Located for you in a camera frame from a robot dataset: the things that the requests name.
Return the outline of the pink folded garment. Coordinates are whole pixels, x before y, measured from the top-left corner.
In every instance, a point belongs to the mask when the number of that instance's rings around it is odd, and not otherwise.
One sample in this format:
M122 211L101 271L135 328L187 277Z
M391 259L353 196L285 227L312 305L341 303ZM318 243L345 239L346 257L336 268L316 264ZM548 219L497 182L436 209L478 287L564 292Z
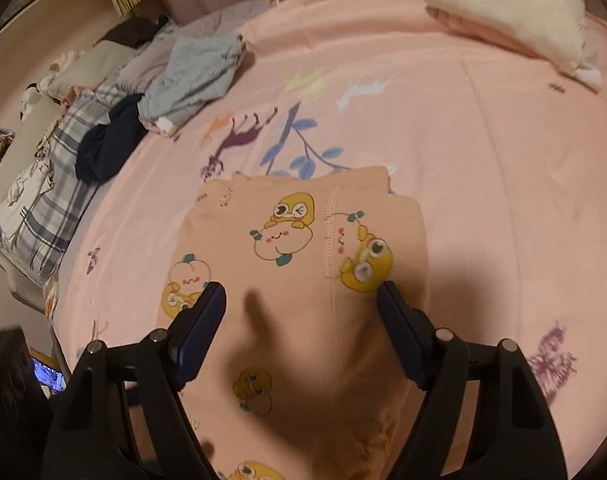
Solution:
M452 32L456 32L456 34L475 38L486 42L487 44L493 44L494 46L501 47L505 50L517 52L526 55L528 58L540 58L540 55L536 54L528 47L523 46L518 41L502 34L492 27L466 20L466 18L432 8L431 6L428 6L427 12L441 25L452 30Z

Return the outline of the peach cartoon print pants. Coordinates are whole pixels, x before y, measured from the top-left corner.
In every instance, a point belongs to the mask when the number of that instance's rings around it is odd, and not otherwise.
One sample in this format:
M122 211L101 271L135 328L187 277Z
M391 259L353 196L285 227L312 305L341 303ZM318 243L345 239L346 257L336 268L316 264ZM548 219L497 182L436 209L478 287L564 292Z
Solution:
M226 292L204 365L182 391L222 479L378 479L412 386L376 306L395 281L427 295L418 203L381 167L299 180L214 180L177 234L159 316Z

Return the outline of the dark navy garment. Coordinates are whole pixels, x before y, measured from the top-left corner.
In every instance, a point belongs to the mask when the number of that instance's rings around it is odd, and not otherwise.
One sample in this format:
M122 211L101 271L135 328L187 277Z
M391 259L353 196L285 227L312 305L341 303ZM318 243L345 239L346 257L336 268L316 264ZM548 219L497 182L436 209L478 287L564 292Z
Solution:
M84 136L76 156L76 177L80 181L104 184L117 176L148 133L138 111L143 96L126 96L110 110L107 125L97 124Z

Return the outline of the small plush toy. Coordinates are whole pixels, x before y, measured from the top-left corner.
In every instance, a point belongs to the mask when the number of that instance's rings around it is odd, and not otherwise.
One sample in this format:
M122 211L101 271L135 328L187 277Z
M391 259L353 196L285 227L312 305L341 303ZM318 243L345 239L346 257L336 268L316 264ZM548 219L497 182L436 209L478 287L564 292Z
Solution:
M31 114L33 107L41 101L42 92L36 82L32 82L23 91L20 101L20 120L23 122Z

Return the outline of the pink printed bed sheet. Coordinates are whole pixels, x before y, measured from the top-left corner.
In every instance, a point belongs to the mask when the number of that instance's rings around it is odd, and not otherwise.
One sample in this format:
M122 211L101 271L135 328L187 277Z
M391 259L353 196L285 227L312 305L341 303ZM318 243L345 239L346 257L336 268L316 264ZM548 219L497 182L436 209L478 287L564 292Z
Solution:
M381 167L421 207L427 295L461 338L515 340L578 472L607 436L607 26L593 92L465 37L424 0L287 0L240 28L223 99L150 134L97 205L54 315L69 364L157 327L177 234L214 180Z

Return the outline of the beige pillow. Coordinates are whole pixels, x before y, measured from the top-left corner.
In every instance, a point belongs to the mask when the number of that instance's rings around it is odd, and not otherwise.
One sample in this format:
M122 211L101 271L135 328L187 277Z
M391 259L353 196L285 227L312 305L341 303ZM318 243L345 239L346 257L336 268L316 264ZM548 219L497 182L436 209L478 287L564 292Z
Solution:
M135 54L135 50L102 40L63 70L48 86L47 95L61 101L72 87L96 88Z

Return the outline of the plaid grey white blanket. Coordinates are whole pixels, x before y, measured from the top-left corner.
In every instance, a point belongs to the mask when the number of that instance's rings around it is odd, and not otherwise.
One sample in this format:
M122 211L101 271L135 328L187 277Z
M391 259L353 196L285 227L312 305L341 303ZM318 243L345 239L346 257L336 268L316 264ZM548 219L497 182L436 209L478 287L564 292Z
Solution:
M44 188L20 214L18 233L4 251L40 286L58 270L97 186L76 177L79 146L90 129L106 125L108 113L125 98L114 87L84 91L45 141L43 162L50 171Z

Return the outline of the grey blue folded garment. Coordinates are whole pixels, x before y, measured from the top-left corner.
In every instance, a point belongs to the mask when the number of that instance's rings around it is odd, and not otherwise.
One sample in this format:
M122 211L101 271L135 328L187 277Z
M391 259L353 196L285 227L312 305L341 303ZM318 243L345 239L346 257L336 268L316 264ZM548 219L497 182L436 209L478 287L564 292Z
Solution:
M192 116L226 95L245 55L245 41L237 34L178 37L166 73L137 103L140 122L173 138Z

